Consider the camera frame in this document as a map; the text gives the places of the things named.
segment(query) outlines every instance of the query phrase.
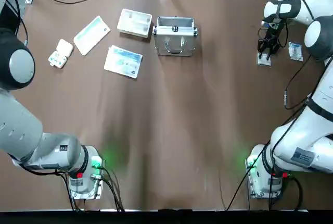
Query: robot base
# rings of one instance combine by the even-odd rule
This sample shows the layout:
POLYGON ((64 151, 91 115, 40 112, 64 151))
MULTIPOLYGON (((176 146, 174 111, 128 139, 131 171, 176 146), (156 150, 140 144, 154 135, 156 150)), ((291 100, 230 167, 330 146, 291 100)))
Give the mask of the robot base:
POLYGON ((103 170, 93 168, 93 165, 103 166, 105 165, 105 161, 98 155, 97 150, 92 146, 86 146, 88 150, 88 166, 83 173, 82 184, 78 185, 77 180, 70 179, 70 191, 71 196, 75 200, 85 199, 85 200, 93 200, 100 199, 102 195, 103 189, 103 181, 102 180, 94 180, 91 178, 92 175, 95 176, 103 176, 103 170))
MULTIPOLYGON (((258 157, 264 145, 257 145, 253 148, 251 155, 245 160, 246 172, 258 157)), ((248 173, 248 185, 251 198, 269 198, 271 175, 265 170, 260 156, 248 173)), ((271 198, 281 193, 282 178, 274 178, 271 198)))

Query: white box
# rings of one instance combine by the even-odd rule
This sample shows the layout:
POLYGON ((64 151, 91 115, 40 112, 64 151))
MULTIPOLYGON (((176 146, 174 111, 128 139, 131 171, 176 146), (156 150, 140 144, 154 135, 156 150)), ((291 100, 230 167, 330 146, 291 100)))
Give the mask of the white box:
POLYGON ((66 57, 69 57, 72 54, 73 49, 73 45, 65 41, 64 39, 60 39, 56 48, 57 52, 63 54, 66 57))
POLYGON ((110 28, 97 16, 79 34, 74 37, 74 44, 85 56, 100 40, 110 32, 110 28))
POLYGON ((117 29, 126 34, 148 38, 152 15, 123 9, 117 29))

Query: label sticker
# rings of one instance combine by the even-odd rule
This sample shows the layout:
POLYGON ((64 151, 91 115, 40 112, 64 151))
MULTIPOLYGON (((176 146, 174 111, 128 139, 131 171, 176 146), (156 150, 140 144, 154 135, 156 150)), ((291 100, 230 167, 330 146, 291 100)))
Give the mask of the label sticker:
POLYGON ((314 159, 314 153, 311 151, 303 150, 299 147, 296 148, 295 153, 293 154, 291 160, 296 161, 297 163, 310 166, 314 159))
POLYGON ((60 145, 59 151, 67 151, 67 145, 60 145))
MULTIPOLYGON (((272 185, 273 186, 281 185, 281 182, 282 182, 281 178, 277 178, 277 179, 273 178, 272 185)), ((271 185, 271 179, 270 178, 268 179, 268 184, 271 185)))
POLYGON ((72 186, 83 186, 83 179, 71 179, 72 186))

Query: metal case handle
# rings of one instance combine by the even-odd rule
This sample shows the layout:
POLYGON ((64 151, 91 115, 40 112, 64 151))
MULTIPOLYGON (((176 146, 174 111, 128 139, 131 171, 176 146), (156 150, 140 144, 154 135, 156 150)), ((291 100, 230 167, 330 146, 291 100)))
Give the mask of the metal case handle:
POLYGON ((182 49, 180 51, 171 51, 169 50, 169 42, 166 42, 165 43, 165 49, 166 51, 168 51, 170 54, 174 54, 174 55, 178 55, 178 54, 181 54, 185 49, 182 49))

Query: black cable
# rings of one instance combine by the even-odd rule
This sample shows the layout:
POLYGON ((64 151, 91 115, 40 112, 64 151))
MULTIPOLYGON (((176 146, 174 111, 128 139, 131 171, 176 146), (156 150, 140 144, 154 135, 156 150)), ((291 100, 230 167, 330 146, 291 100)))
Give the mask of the black cable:
POLYGON ((72 208, 73 211, 75 211, 74 207, 73 207, 72 197, 71 197, 71 195, 69 193, 69 188, 68 188, 67 180, 65 179, 65 177, 63 177, 63 175, 60 175, 60 177, 63 179, 63 182, 65 183, 66 191, 67 191, 67 195, 68 195, 68 199, 69 199, 69 202, 71 204, 71 208, 72 208))
POLYGON ((221 197, 221 202, 222 202, 222 205, 223 205, 223 209, 224 209, 224 211, 226 211, 224 200, 223 200, 223 196, 222 196, 221 171, 220 171, 220 168, 219 168, 219 188, 220 188, 220 197, 221 197))
MULTIPOLYGON (((294 116, 295 116, 300 110, 301 110, 301 108, 297 109, 297 110, 296 110, 296 111, 295 111, 290 117, 288 117, 287 120, 285 120, 284 123, 282 123, 282 125, 288 123, 289 120, 292 119, 292 118, 293 118, 293 117, 294 117, 294 116)), ((262 153, 263 153, 263 151, 265 150, 265 148, 269 145, 270 141, 271 141, 271 140, 269 140, 269 141, 265 144, 265 146, 264 146, 263 149, 260 151, 260 153, 259 153, 259 155, 257 156, 257 158, 254 160, 253 164, 248 168, 248 171, 245 173, 245 175, 244 175, 242 181, 240 182, 240 184, 239 184, 238 187, 237 187, 237 190, 236 190, 236 192, 235 192, 235 194, 234 194, 232 200, 230 201, 230 203, 229 203, 229 205, 228 205, 228 207, 227 207, 227 211, 230 209, 230 207, 231 207, 231 205, 232 205, 232 203, 233 203, 233 201, 234 201, 234 199, 235 199, 235 197, 236 197, 236 195, 237 195, 237 193, 238 193, 238 191, 239 191, 239 189, 240 189, 240 186, 241 186, 242 183, 244 182, 246 176, 248 175, 248 173, 250 172, 250 170, 254 167, 255 163, 257 162, 257 160, 259 159, 259 157, 262 155, 262 153)))
POLYGON ((299 180, 297 180, 294 176, 291 176, 290 178, 291 178, 291 180, 293 180, 296 183, 296 185, 298 187, 298 202, 294 209, 294 211, 298 211, 303 203, 303 188, 302 188, 302 185, 299 182, 299 180))
MULTIPOLYGON (((12 8, 12 10, 16 13, 16 15, 18 16, 18 12, 14 9, 14 6, 10 3, 10 1, 7 0, 8 5, 12 8)), ((23 27, 24 27, 24 31, 25 31, 25 43, 24 45, 27 46, 28 41, 29 41, 29 35, 28 35, 28 31, 27 31, 27 27, 25 26, 25 23, 23 22, 22 18, 18 16, 18 18, 20 19, 23 27)))
POLYGON ((313 14, 312 14, 312 12, 311 12, 311 10, 310 10, 310 8, 309 8, 308 4, 306 3, 306 1, 305 1, 305 0, 302 0, 302 1, 304 2, 304 4, 305 4, 306 8, 307 8, 307 9, 308 9, 308 11, 309 11, 309 14, 310 14, 310 16, 311 16, 312 20, 314 21, 314 20, 315 20, 315 18, 314 18, 314 16, 313 16, 313 14))
POLYGON ((36 171, 33 171, 33 170, 30 170, 29 168, 26 168, 24 165, 20 164, 20 167, 23 168, 25 171, 29 172, 29 173, 32 173, 36 176, 49 176, 49 175, 59 175, 61 173, 64 173, 64 172, 57 172, 57 171, 54 171, 54 172, 50 172, 50 173, 41 173, 41 172, 36 172, 36 171))
POLYGON ((287 21, 285 21, 285 26, 286 26, 286 41, 285 41, 285 45, 282 46, 281 43, 280 43, 279 38, 277 39, 277 42, 278 42, 278 44, 280 45, 281 48, 286 47, 287 46, 287 42, 288 42, 288 24, 287 24, 287 21))
POLYGON ((248 190, 248 210, 251 211, 249 181, 246 183, 246 186, 247 186, 247 190, 248 190))
POLYGON ((296 103, 295 105, 288 107, 288 88, 291 84, 291 82, 294 80, 294 78, 298 75, 298 73, 305 67, 305 65, 308 63, 308 61, 310 60, 311 55, 309 55, 308 59, 302 64, 302 66, 299 68, 299 70, 297 70, 297 72, 292 76, 292 78, 289 80, 286 88, 285 88, 285 93, 284 93, 284 107, 286 110, 291 110, 294 109, 296 107, 298 107, 299 105, 301 105, 308 97, 304 98, 303 100, 301 100, 299 103, 296 103))
POLYGON ((17 35, 17 33, 19 32, 19 28, 20 28, 20 24, 21 24, 21 11, 20 11, 20 6, 19 6, 19 2, 18 0, 15 0, 15 3, 16 3, 16 8, 17 8, 17 19, 18 19, 18 26, 17 26, 17 29, 16 29, 16 32, 15 32, 15 35, 17 35))
POLYGON ((113 186, 110 184, 110 182, 104 178, 102 178, 102 180, 105 182, 105 184, 109 187, 109 189, 111 190, 112 194, 113 194, 113 198, 114 198, 114 204, 116 205, 116 209, 120 210, 122 212, 125 212, 125 209, 121 206, 121 204, 119 203, 119 200, 116 196, 116 193, 114 192, 114 188, 113 186))

